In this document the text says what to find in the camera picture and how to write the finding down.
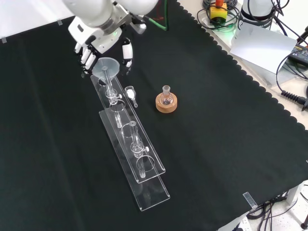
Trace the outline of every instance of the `small glass vial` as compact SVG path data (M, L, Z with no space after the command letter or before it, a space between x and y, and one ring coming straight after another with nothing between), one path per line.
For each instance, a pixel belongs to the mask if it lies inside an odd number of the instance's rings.
M163 86L163 93L160 95L159 101L163 105L168 105L173 103L173 96L170 93L170 86L168 85Z

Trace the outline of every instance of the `table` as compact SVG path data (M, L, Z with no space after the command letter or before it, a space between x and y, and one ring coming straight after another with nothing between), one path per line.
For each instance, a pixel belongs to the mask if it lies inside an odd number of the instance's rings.
M203 8L202 6L202 1L200 0L194 0L194 1L187 1L187 0L179 0L179 2L181 3L181 5L184 7L184 9L186 9L189 13L192 14L193 17L197 17L197 12ZM241 8L243 1L240 0L238 3L238 8ZM303 12L304 10L300 10L298 11L297 8L297 4L298 2L291 2L287 8L285 8L285 17L282 18L282 20L289 25L296 33L298 34L302 34L303 31L306 28L306 21L304 20L304 15L305 13ZM294 15L299 15L300 19L296 20L296 23L294 22ZM277 26L273 27L272 30L279 30L279 28ZM220 45L225 51L228 52L228 54L230 54L230 50L231 50L231 38L234 34L234 32L229 32L229 33L223 33L223 32L213 32L211 30L207 30L208 33L210 33L210 35L214 38L215 41L217 41L218 45ZM297 36L292 33L290 30L287 30L288 36L290 36L291 38L297 39ZM259 84L263 87L266 88L267 92L270 92L272 94L272 96L274 98L276 98L278 100L279 103L281 103L286 110L288 110L291 113L291 116L294 116L297 121L299 123L302 123L306 129L308 129L308 112L301 111L301 107L290 102L289 100L285 99L284 97L282 97L280 95L280 91L277 88L277 86L271 86L271 85L267 85L264 82L264 76L265 77L271 77L273 78L274 75L262 68L257 67L256 65L253 65L245 60L242 60L239 57L236 57L235 55L232 55L233 58L238 62L238 64L242 67L243 70L245 70L247 73L249 73L256 81L259 82ZM280 70L279 73L280 76L287 76L289 78L289 76L291 76L291 78L293 78L292 80L289 80L285 83L282 84L283 88L288 91L288 92L292 92L294 94L297 95L301 95L301 96L305 96L306 95L306 87L307 87L307 81L302 80L301 78L296 77L295 75L293 75L290 72L287 72L285 70ZM292 188L289 191L289 196L287 199L287 202L289 205L293 205L299 194L300 191L303 187L303 183ZM247 215L247 213L243 214L242 216L238 217L237 219L235 219L234 221L230 222L229 224L227 224L226 226L222 227L221 229L219 229L219 231L229 231L232 230L233 227L235 227L245 216Z
M137 113L167 170L171 199L145 213L135 207L98 115L101 103L91 81L79 78L68 20L0 47L3 230L210 231L249 210L244 192L259 204L308 177L307 138L284 134L304 134L302 128L175 1L170 6L170 33L149 25L143 36L130 35L137 65L122 83L136 89ZM42 52L46 43L54 52ZM221 59L228 69L212 68ZM168 116L152 105L166 82L179 100Z
M202 9L202 1L201 0L179 0L181 5L186 9L189 13L192 14L193 17L196 18L197 12ZM308 2L301 1L301 3L308 7ZM296 33L302 34L305 31L305 27L307 26L307 21L305 18L305 12L304 9L306 7L303 7L301 9L297 8L298 2L290 2L289 5L284 9L285 17L280 16L280 19L282 19L283 22L285 22L287 25L289 25ZM295 15L298 15L299 20L296 20L296 23L294 23ZM228 54L230 54L231 50L231 38L232 34L226 34L223 32L217 32L216 34L213 33L211 30L207 30L208 33L214 38L214 40L218 43L219 46L223 48L223 50L227 51ZM291 31L287 30L288 36L291 38L297 39L297 36L294 35ZM250 76L252 76L256 81L259 82L259 84L266 88L266 91L271 93L274 98L278 100L279 103L281 103L286 110L288 110L291 113L291 116L294 116L297 121L305 126L306 129L308 129L308 111L301 111L301 107L294 104L293 102L289 101L285 97L282 97L280 95L280 90L274 85L274 86L268 86L263 80L262 75L270 75L271 77L274 77L274 75L271 75L268 71L265 71L261 68L257 69L257 66L251 65L249 62L243 61L239 57L235 57L232 55L233 58L238 62L238 64L241 66L243 70L245 70ZM281 70L280 75L292 75L293 74ZM285 89L288 92L292 92L293 94L305 96L306 95L306 88L307 88L307 81L302 80L301 78L295 78L287 81L286 83L281 84L282 88Z

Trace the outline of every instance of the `white paper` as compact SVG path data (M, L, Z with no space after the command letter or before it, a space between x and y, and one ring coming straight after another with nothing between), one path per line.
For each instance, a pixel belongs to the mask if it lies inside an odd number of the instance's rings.
M230 53L276 73L279 63L295 45L295 39L244 23Z

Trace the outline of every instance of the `green cable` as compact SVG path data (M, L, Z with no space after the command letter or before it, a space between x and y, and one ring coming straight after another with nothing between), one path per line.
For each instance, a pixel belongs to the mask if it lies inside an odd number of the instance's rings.
M164 31L168 30L168 0L165 0L165 24L166 26L160 25L157 21L152 18L148 18L151 23L161 28Z
M151 23L155 24L157 27L163 29L164 31L167 30L167 27L160 25L160 24L159 24L157 21L155 21L154 19L149 18L149 21L150 21Z

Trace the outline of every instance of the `robotic hand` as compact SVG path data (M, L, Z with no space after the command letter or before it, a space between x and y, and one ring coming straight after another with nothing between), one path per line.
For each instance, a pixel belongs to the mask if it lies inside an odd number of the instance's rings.
M146 30L142 16L149 13L158 0L63 0L76 16L68 30L77 42L75 53L81 56L84 77L91 74L98 58L109 50L130 24L139 34ZM133 49L128 38L122 43L124 65L130 68Z

